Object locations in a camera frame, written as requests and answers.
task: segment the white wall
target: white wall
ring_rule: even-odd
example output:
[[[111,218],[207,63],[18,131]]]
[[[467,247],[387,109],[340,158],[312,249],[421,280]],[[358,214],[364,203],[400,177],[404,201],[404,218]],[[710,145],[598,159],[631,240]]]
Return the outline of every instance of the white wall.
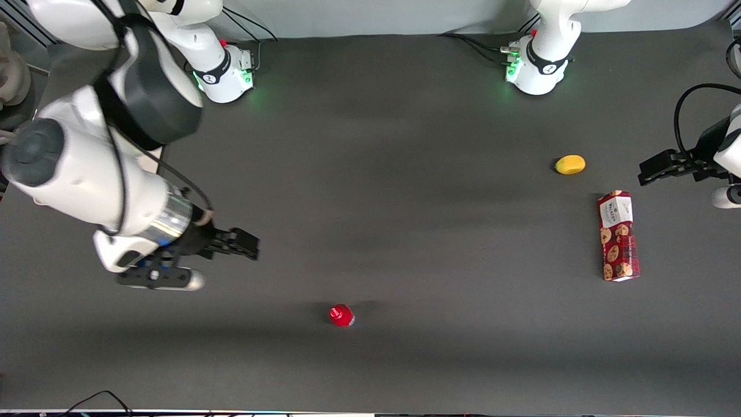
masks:
[[[711,19],[732,2],[633,0],[622,9],[583,13],[579,19],[588,32],[678,29]],[[257,18],[285,38],[427,34],[453,29],[504,33],[517,30],[534,14],[526,0],[225,0],[225,6]],[[231,39],[248,39],[223,15],[209,24]]]

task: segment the wire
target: wire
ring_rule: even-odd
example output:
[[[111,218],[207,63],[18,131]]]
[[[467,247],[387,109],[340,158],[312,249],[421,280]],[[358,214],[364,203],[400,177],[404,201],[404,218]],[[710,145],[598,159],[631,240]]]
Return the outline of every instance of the wire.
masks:
[[[97,393],[95,393],[95,394],[92,394],[91,396],[87,397],[86,399],[84,399],[84,400],[82,400],[82,401],[79,401],[79,402],[78,402],[77,404],[75,404],[75,405],[73,405],[72,407],[70,407],[69,409],[67,409],[67,411],[63,412],[63,413],[62,413],[62,414],[60,415],[60,417],[62,417],[62,416],[66,416],[66,415],[67,415],[67,414],[69,414],[69,413],[70,413],[70,412],[71,412],[72,410],[74,410],[74,409],[76,409],[77,407],[79,407],[79,406],[80,406],[80,404],[83,404],[83,403],[85,403],[85,402],[87,402],[87,401],[89,401],[89,400],[91,400],[91,399],[93,399],[93,398],[95,398],[95,397],[97,397],[98,395],[101,395],[101,394],[108,394],[108,395],[110,395],[111,397],[113,397],[113,399],[115,399],[115,400],[116,400],[116,401],[117,401],[117,402],[118,402],[118,403],[119,403],[119,404],[121,405],[121,407],[122,407],[122,408],[124,409],[124,411],[126,412],[126,415],[127,415],[127,416],[129,416],[129,417],[131,417],[131,416],[132,416],[132,414],[133,414],[133,411],[132,411],[132,410],[131,410],[131,409],[129,408],[129,406],[127,406],[127,405],[126,405],[126,404],[125,404],[125,403],[124,403],[123,401],[121,401],[121,399],[120,399],[119,397],[117,397],[117,396],[116,396],[116,394],[112,393],[112,392],[111,392],[111,391],[109,391],[109,390],[102,390],[102,391],[98,391],[98,392],[97,392]]]
[[[471,38],[469,38],[468,36],[463,36],[463,35],[461,35],[461,36],[454,36],[454,35],[457,35],[457,33],[441,33],[441,34],[439,34],[438,36],[442,36],[442,37],[444,37],[444,38],[455,38],[455,39],[460,39],[460,40],[462,40],[463,42],[465,42],[465,44],[466,44],[466,45],[470,46],[470,47],[471,47],[471,49],[475,50],[475,51],[476,51],[476,53],[478,53],[478,54],[479,54],[480,56],[482,56],[482,57],[483,57],[484,59],[486,59],[487,61],[489,61],[489,62],[494,62],[494,63],[497,63],[497,64],[499,64],[499,63],[500,63],[500,61],[499,61],[499,60],[497,60],[497,59],[494,59],[494,58],[490,57],[489,55],[486,55],[486,54],[484,53],[484,51],[483,51],[483,50],[480,50],[480,49],[478,48],[478,45],[483,45],[483,44],[482,44],[481,42],[478,42],[478,41],[477,41],[477,40],[475,40],[475,39],[471,39]],[[486,48],[486,50],[494,50],[493,48],[487,47],[486,45],[483,45],[483,47],[485,47],[485,48]]]
[[[699,90],[701,88],[714,88],[716,90],[724,90],[724,91],[730,91],[731,93],[735,94],[741,94],[741,88],[731,87],[730,85],[724,85],[724,84],[715,84],[715,83],[705,83],[705,84],[698,84],[694,87],[690,87],[687,91],[682,94],[682,96],[677,101],[677,106],[674,108],[674,139],[677,141],[677,147],[679,147],[679,152],[682,153],[682,156],[687,160],[692,168],[694,168],[697,172],[703,172],[704,169],[700,167],[700,165],[697,164],[697,162],[694,161],[693,158],[690,157],[689,152],[685,149],[685,145],[682,142],[682,135],[679,133],[679,113],[682,110],[682,104],[685,102],[687,97],[696,90]]]
[[[229,13],[227,13],[227,11],[226,11],[226,8],[225,8],[225,10],[224,10],[224,14],[225,14],[225,15],[226,15],[226,16],[227,16],[227,17],[228,17],[228,18],[229,18],[229,19],[230,19],[230,20],[231,20],[232,22],[234,22],[234,23],[235,23],[235,24],[236,24],[237,26],[239,26],[239,27],[240,27],[240,28],[241,28],[241,29],[242,29],[242,30],[243,30],[244,32],[247,32],[247,35],[251,36],[251,37],[252,37],[252,39],[255,39],[255,42],[257,42],[257,43],[260,43],[260,39],[257,39],[257,38],[256,38],[256,37],[255,37],[255,36],[254,36],[254,35],[252,34],[252,32],[250,32],[249,30],[247,30],[247,28],[246,28],[246,27],[242,26],[242,25],[241,25],[241,24],[240,24],[240,23],[239,23],[239,22],[238,22],[238,21],[237,21],[236,19],[234,19],[234,17],[232,17],[232,16],[231,16],[231,15],[230,15]]]
[[[123,230],[124,228],[129,199],[126,186],[126,173],[124,172],[124,162],[121,158],[121,150],[119,149],[119,145],[116,143],[116,139],[113,138],[113,132],[110,130],[110,125],[108,125],[107,122],[105,124],[105,127],[108,129],[108,141],[110,142],[110,145],[113,146],[113,156],[116,157],[116,163],[119,165],[119,182],[121,183],[121,211],[119,213],[119,223],[116,227],[115,232],[112,232],[105,227],[101,230],[108,236],[116,236],[117,234],[121,233],[121,230]]]
[[[537,24],[538,22],[540,22],[540,15],[538,15],[538,19],[535,19],[535,22],[533,22],[533,23],[532,23],[532,24],[530,25],[530,27],[528,27],[527,29],[525,29],[525,32],[526,32],[526,33],[527,33],[527,32],[530,32],[530,29],[532,29],[532,28],[533,28],[533,27],[534,27],[534,26],[535,26],[535,25],[536,25],[536,24]]]
[[[440,33],[438,36],[441,36],[443,38],[461,39],[462,41],[468,41],[470,43],[473,43],[474,45],[476,45],[477,47],[480,47],[482,49],[492,50],[492,51],[499,52],[499,48],[497,48],[497,47],[492,47],[492,46],[483,44],[483,43],[475,40],[474,38],[471,38],[470,36],[462,35],[460,33],[445,32],[445,33]]]
[[[257,26],[257,27],[260,27],[260,28],[261,28],[261,29],[263,29],[263,30],[264,30],[265,32],[268,32],[268,33],[270,34],[270,37],[272,37],[272,38],[273,38],[273,40],[274,40],[275,42],[278,42],[278,38],[276,38],[276,36],[275,36],[275,35],[273,34],[273,32],[272,32],[272,31],[271,31],[270,29],[266,28],[265,26],[261,25],[260,23],[257,23],[257,22],[255,22],[254,20],[252,20],[252,19],[248,18],[247,16],[243,16],[243,15],[241,15],[241,14],[239,14],[239,13],[235,12],[234,10],[231,10],[231,9],[230,9],[229,7],[226,7],[226,6],[224,6],[224,10],[226,10],[226,11],[229,11],[229,12],[231,12],[231,13],[233,13],[233,14],[235,14],[235,15],[239,16],[239,17],[241,17],[242,19],[244,19],[244,20],[246,20],[246,21],[250,22],[251,24],[254,24],[254,25],[255,25],[255,26]]]
[[[523,23],[522,26],[520,26],[519,29],[517,30],[517,33],[522,32],[522,29],[525,29],[525,26],[529,25],[530,22],[532,22],[533,19],[535,19],[536,17],[540,17],[540,13],[536,12],[535,16],[529,18],[527,22]]]
[[[262,54],[262,42],[257,44],[257,65],[255,65],[255,68],[253,68],[253,71],[257,71],[260,69],[260,64],[262,63],[262,57],[260,56]]]
[[[741,45],[741,38],[734,39],[734,41],[728,46],[728,49],[725,50],[725,63],[728,65],[728,68],[731,69],[731,72],[741,79],[741,71],[739,71],[739,68],[734,65],[733,61],[731,61],[732,55],[734,55],[734,48],[737,45]]]
[[[210,211],[210,213],[207,214],[209,216],[209,219],[210,219],[210,215],[211,215],[211,213],[213,213],[213,204],[211,203],[211,199],[208,198],[208,196],[206,195],[206,193],[204,193],[203,190],[201,190],[201,187],[198,187],[193,181],[191,181],[188,177],[186,177],[185,175],[183,175],[180,171],[178,171],[175,168],[173,168],[172,166],[170,166],[170,164],[168,164],[167,162],[165,162],[165,161],[159,159],[158,157],[155,157],[154,155],[152,155],[149,152],[147,152],[147,150],[144,149],[140,144],[132,141],[131,139],[129,139],[125,135],[122,135],[122,136],[127,140],[127,142],[129,142],[135,148],[139,149],[139,151],[141,151],[147,158],[149,158],[152,161],[157,162],[158,164],[161,164],[162,166],[164,166],[165,169],[167,169],[172,175],[176,176],[178,178],[178,180],[181,180],[183,183],[185,183],[185,185],[191,187],[196,193],[198,193],[198,195],[201,197],[201,199],[203,200],[203,202],[206,203],[206,209],[208,211]]]

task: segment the white label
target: white label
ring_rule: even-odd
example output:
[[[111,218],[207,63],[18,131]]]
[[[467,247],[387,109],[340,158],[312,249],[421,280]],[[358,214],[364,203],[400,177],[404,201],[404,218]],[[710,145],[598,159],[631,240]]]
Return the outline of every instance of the white label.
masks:
[[[613,197],[599,205],[602,227],[612,227],[625,221],[633,221],[630,197]]]

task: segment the silver metal ring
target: silver metal ring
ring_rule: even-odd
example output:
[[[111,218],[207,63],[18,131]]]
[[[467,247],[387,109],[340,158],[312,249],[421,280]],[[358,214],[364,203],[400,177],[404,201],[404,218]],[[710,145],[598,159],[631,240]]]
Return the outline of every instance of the silver metal ring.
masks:
[[[165,208],[136,236],[156,242],[160,246],[169,245],[185,232],[192,216],[193,205],[180,194],[180,190],[167,182]]]

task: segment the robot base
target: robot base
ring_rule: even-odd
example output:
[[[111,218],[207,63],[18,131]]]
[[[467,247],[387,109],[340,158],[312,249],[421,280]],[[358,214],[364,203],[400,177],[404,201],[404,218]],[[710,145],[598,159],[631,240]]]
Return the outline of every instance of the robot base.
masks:
[[[520,40],[510,42],[509,47],[525,50],[532,38],[530,35],[523,36]],[[553,73],[544,75],[540,73],[535,64],[530,62],[527,56],[524,56],[507,67],[505,81],[515,84],[524,93],[541,96],[551,92],[556,84],[563,79],[563,72],[567,65],[568,61]]]
[[[201,79],[193,73],[198,88],[213,102],[229,103],[238,99],[253,87],[252,54],[248,50],[241,50],[233,45],[224,47],[230,55],[230,65],[216,83]]]

